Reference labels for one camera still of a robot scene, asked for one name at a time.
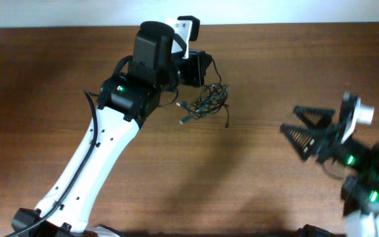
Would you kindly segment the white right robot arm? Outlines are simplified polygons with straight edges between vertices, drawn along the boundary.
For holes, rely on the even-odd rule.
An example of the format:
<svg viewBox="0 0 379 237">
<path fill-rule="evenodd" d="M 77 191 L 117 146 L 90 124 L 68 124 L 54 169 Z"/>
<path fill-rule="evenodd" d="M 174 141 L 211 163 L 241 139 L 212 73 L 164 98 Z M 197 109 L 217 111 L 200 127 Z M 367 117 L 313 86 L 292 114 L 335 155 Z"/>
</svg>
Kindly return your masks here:
<svg viewBox="0 0 379 237">
<path fill-rule="evenodd" d="M 296 106 L 293 113 L 303 125 L 283 123 L 280 131 L 300 158 L 352 172 L 341 186 L 347 236 L 379 236 L 379 143 L 368 147 L 353 139 L 357 124 L 372 122 L 374 107 L 344 102 L 337 123 L 332 109 Z"/>
</svg>

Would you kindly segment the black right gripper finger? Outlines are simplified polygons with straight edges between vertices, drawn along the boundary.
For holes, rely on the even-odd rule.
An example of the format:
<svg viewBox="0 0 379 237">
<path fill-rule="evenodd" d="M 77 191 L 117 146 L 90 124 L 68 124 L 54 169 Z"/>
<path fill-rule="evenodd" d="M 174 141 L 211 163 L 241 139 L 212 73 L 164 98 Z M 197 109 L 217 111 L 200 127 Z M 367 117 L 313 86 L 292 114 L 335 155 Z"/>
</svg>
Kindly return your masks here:
<svg viewBox="0 0 379 237">
<path fill-rule="evenodd" d="M 293 113 L 307 128 L 327 128 L 332 123 L 335 110 L 301 107 L 297 105 L 294 107 Z"/>
<path fill-rule="evenodd" d="M 280 131 L 290 142 L 302 161 L 306 161 L 316 153 L 318 140 L 313 136 L 311 130 L 299 126 L 282 124 Z"/>
</svg>

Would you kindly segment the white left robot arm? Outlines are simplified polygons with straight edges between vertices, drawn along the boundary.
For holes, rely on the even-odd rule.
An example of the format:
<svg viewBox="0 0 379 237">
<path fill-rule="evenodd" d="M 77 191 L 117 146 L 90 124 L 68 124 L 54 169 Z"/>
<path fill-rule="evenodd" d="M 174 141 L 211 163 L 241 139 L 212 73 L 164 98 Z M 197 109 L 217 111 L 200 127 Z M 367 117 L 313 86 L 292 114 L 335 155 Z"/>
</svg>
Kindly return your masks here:
<svg viewBox="0 0 379 237">
<path fill-rule="evenodd" d="M 91 122 L 65 170 L 35 208 L 21 208 L 13 217 L 14 236 L 89 234 L 89 217 L 102 186 L 160 107 L 161 94 L 181 85 L 203 85 L 211 56 L 189 48 L 199 27 L 194 16 L 140 25 L 133 53 L 119 60 L 98 94 L 87 96 Z"/>
</svg>

